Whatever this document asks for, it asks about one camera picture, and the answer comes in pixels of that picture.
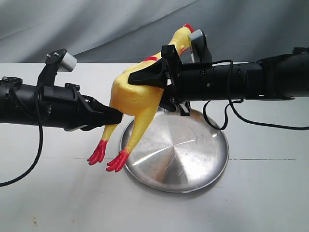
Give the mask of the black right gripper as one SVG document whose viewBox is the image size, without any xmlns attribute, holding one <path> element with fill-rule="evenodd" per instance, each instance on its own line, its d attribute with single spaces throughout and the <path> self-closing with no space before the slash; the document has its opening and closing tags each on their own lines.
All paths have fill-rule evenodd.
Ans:
<svg viewBox="0 0 309 232">
<path fill-rule="evenodd" d="M 154 64 L 132 72 L 128 77 L 131 85 L 152 86 L 165 89 L 160 107 L 182 115 L 189 115 L 189 102 L 217 101 L 231 98 L 228 94 L 228 78 L 232 76 L 233 61 L 214 63 L 182 63 L 175 45 L 164 45 L 161 57 Z"/>
</svg>

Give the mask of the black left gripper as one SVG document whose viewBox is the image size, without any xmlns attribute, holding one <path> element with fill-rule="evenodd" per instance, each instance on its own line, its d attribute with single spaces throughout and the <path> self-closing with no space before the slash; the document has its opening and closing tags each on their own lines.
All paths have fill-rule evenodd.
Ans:
<svg viewBox="0 0 309 232">
<path fill-rule="evenodd" d="M 90 131 L 122 121 L 120 111 L 82 95 L 79 86 L 72 83 L 66 83 L 64 87 L 43 86 L 40 90 L 40 114 L 43 126 L 65 131 Z"/>
</svg>

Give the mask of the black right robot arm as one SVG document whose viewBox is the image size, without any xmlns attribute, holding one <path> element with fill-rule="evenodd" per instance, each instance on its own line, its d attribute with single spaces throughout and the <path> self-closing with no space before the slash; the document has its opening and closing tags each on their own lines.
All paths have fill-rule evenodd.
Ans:
<svg viewBox="0 0 309 232">
<path fill-rule="evenodd" d="M 309 50 L 296 47 L 256 62 L 182 63 L 176 47 L 165 45 L 161 59 L 132 72 L 128 83 L 163 89 L 160 106 L 170 111 L 189 101 L 288 101 L 309 95 Z"/>
</svg>

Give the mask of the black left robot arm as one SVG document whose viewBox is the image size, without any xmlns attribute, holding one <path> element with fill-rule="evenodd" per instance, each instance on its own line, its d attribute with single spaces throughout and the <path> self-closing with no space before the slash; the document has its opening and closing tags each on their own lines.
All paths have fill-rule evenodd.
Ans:
<svg viewBox="0 0 309 232">
<path fill-rule="evenodd" d="M 21 78 L 5 76 L 0 81 L 0 121 L 65 131 L 90 131 L 121 122 L 120 111 L 82 95 L 79 88 L 72 83 L 37 88 L 23 84 Z"/>
</svg>

